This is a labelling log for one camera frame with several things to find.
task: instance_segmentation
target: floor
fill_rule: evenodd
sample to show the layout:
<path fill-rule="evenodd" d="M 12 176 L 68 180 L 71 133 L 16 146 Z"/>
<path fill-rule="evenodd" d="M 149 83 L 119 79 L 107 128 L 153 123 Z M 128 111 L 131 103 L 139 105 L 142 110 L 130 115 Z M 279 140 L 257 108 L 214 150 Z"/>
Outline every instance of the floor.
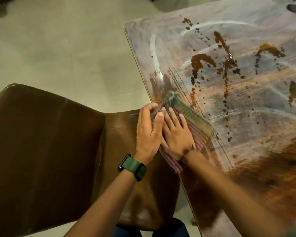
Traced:
<path fill-rule="evenodd" d="M 138 109 L 150 99 L 123 24 L 211 1 L 15 0 L 0 18 L 0 91 L 21 83 L 102 112 Z M 182 188 L 174 216 L 200 236 Z M 30 236 L 63 236 L 72 225 Z"/>

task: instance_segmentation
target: chair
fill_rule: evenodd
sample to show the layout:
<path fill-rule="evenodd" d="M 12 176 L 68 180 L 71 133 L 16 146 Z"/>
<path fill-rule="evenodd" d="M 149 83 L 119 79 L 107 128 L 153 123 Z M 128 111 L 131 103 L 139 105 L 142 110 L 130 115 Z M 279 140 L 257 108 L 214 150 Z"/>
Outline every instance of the chair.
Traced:
<path fill-rule="evenodd" d="M 139 110 L 101 113 L 33 87 L 0 93 L 0 236 L 79 219 L 134 154 Z M 171 221 L 179 177 L 157 153 L 119 224 L 154 231 Z"/>

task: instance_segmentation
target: chair backrest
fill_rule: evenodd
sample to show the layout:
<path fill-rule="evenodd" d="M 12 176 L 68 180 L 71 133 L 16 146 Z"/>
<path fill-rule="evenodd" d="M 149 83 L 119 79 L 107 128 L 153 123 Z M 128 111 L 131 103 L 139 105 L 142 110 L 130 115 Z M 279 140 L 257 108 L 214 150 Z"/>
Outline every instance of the chair backrest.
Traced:
<path fill-rule="evenodd" d="M 0 236 L 83 215 L 104 122 L 103 113 L 33 87 L 0 93 Z"/>

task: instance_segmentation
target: person's right hand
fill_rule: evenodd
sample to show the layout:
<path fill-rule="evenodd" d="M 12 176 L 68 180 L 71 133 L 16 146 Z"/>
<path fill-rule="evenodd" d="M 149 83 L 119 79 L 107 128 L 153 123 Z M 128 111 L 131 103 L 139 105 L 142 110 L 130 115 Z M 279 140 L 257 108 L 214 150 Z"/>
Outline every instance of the person's right hand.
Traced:
<path fill-rule="evenodd" d="M 172 119 L 164 107 L 161 111 L 164 114 L 165 120 L 162 126 L 165 139 L 162 139 L 161 146 L 163 150 L 173 158 L 181 160 L 186 153 L 195 149 L 193 136 L 188 129 L 186 119 L 182 114 L 179 114 L 182 123 L 181 125 L 171 107 L 169 108 L 169 112 Z"/>

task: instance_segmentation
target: wooden table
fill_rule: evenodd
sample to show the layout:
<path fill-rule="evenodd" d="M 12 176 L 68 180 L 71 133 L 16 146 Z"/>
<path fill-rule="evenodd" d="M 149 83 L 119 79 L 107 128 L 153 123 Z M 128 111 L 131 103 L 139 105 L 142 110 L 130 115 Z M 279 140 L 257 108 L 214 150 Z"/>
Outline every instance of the wooden table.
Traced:
<path fill-rule="evenodd" d="M 296 14 L 222 0 L 124 26 L 150 98 L 179 91 L 215 129 L 209 161 L 296 219 Z M 181 181 L 203 236 L 240 236 L 201 179 Z"/>

